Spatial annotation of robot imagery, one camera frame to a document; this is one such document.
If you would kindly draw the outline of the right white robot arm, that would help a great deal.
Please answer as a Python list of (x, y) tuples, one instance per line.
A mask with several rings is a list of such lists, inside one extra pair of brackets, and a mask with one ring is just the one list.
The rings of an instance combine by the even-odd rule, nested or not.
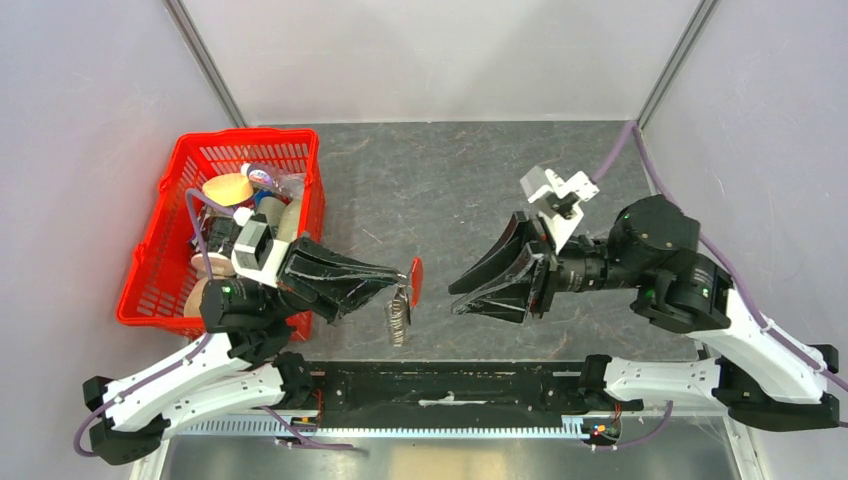
[(450, 284), (456, 315), (520, 324), (543, 316), (559, 293), (635, 291), (632, 311), (664, 331), (711, 349), (687, 362), (637, 362), (588, 356), (576, 393), (588, 410), (672, 401), (724, 407), (756, 429), (795, 432), (841, 426), (827, 378), (838, 352), (785, 338), (756, 320), (741, 288), (698, 250), (700, 225), (661, 195), (624, 208), (605, 238), (576, 235), (578, 197), (538, 200), (513, 213), (495, 245)]

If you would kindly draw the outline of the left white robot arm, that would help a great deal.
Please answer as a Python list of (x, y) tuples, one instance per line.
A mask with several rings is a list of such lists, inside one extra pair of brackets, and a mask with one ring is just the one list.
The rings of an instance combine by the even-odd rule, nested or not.
[(304, 407), (315, 383), (304, 358), (287, 350), (289, 319), (313, 313), (334, 321), (389, 287), (414, 304), (423, 274), (419, 261), (400, 271), (304, 236), (238, 241), (232, 263), (234, 277), (204, 287), (202, 337), (138, 373), (85, 381), (89, 414), (72, 440), (78, 455), (123, 465), (222, 414)]

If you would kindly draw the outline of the grey red key holder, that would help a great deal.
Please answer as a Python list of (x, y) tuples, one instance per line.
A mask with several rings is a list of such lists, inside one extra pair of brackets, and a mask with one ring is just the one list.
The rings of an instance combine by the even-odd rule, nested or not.
[(408, 341), (412, 311), (417, 306), (423, 283), (423, 262), (415, 257), (405, 279), (396, 286), (392, 299), (385, 306), (390, 344), (401, 347)]

